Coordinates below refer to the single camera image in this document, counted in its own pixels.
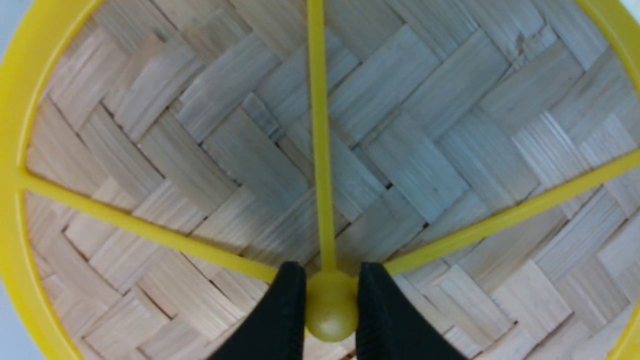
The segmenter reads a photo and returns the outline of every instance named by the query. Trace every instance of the wooden surface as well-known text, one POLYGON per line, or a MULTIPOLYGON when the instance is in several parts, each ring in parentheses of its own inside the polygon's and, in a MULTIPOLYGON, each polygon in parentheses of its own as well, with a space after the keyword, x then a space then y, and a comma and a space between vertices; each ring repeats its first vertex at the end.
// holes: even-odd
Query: wooden surface
MULTIPOLYGON (((110 0, 38 110, 29 168, 262 263, 319 265, 304 0, 110 0)), ((572 0, 328 0, 340 268, 384 261, 636 149, 640 104, 572 0)), ((396 281, 469 358, 602 359, 640 298, 640 172, 396 281)), ((198 359, 266 284, 28 194, 88 359, 198 359)), ((305 345, 350 359, 353 338, 305 345)))

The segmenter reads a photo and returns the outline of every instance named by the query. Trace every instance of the herringbone pattern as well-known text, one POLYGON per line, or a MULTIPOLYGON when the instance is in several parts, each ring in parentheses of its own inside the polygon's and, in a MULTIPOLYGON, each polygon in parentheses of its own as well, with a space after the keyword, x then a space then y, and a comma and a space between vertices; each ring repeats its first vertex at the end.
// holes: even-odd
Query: herringbone pattern
MULTIPOLYGON (((573 0, 329 0, 340 267, 384 261, 640 144, 573 0)), ((304 0, 109 0, 40 103, 32 171, 262 263, 318 268, 304 0)), ((266 284, 28 196, 38 269, 88 359, 198 359, 266 284)), ((640 298, 640 172, 397 278, 469 358, 602 359, 640 298)), ((353 339, 307 340, 349 359, 353 339)))

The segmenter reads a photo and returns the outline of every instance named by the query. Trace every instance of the yellow circular ring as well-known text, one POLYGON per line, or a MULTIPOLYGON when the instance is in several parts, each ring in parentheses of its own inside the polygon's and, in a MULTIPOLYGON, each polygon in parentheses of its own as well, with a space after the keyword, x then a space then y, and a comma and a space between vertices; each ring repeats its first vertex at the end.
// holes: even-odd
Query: yellow circular ring
MULTIPOLYGON (((26 189, 45 188, 47 185, 28 174, 24 155, 38 100, 57 59, 86 18, 101 2, 102 0, 36 0, 18 28, 0 67, 0 168, 4 169, 0 177, 0 216, 4 220, 0 224, 0 276, 20 318, 48 359, 79 359, 81 356, 53 312, 31 256, 26 233, 23 193, 26 189)), ((638 23, 619 1, 577 2, 600 27, 625 64, 636 88, 640 89, 638 23)), ((314 61, 317 63, 323 60, 312 58, 312 62, 314 61)), ((322 73, 312 74, 312 78, 316 79, 323 76, 322 73)), ((326 103, 326 99, 319 99, 319 102, 326 103)), ((426 259, 444 255, 456 247, 478 241, 487 234, 521 222, 533 214, 555 206, 563 199, 569 199, 574 194, 598 186, 639 165, 640 151, 636 151, 552 190, 538 198, 541 200, 525 203, 447 237, 444 242, 421 249, 413 256, 387 264, 387 268, 392 273, 411 269, 425 263, 426 259)), ((75 197, 72 200, 82 202, 75 197)), ((104 214, 113 221, 121 216, 116 211, 105 211, 104 214)), ((149 234, 151 231, 149 226, 145 227, 140 222, 133 221, 129 224, 130 229, 139 227, 142 227, 139 233, 149 234)), ((174 247, 188 252, 205 250, 192 243, 181 243, 179 237, 167 242, 171 241, 178 243, 174 243, 174 247)), ((272 269, 227 256, 218 250, 210 249, 206 252, 221 265, 243 268, 258 278, 268 281, 274 275, 272 269)), ((611 357, 640 357, 640 307, 611 357)))

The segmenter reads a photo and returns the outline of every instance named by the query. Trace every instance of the bamboo steamer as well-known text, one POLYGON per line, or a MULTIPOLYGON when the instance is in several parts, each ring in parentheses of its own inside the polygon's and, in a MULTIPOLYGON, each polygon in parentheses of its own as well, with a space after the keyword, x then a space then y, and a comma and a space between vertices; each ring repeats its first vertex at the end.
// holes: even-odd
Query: bamboo steamer
MULTIPOLYGON (((276 267, 319 269, 303 0, 109 0, 38 106, 28 168, 276 267)), ((625 69, 573 0, 331 0, 339 267, 385 261, 640 144, 625 69)), ((396 277, 469 358, 601 359, 640 298, 632 171, 396 277)), ((49 300, 88 359, 201 359, 267 284, 34 193, 49 300)), ((351 359, 353 338, 309 338, 351 359)))

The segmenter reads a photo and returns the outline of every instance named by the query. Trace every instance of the yellow knob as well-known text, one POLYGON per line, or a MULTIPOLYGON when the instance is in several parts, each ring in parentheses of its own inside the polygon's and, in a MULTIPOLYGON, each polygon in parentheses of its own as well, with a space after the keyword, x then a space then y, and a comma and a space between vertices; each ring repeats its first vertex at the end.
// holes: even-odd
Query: yellow knob
POLYGON ((317 339, 336 343, 358 327, 358 287, 342 272, 321 272, 307 285, 307 329, 317 339))

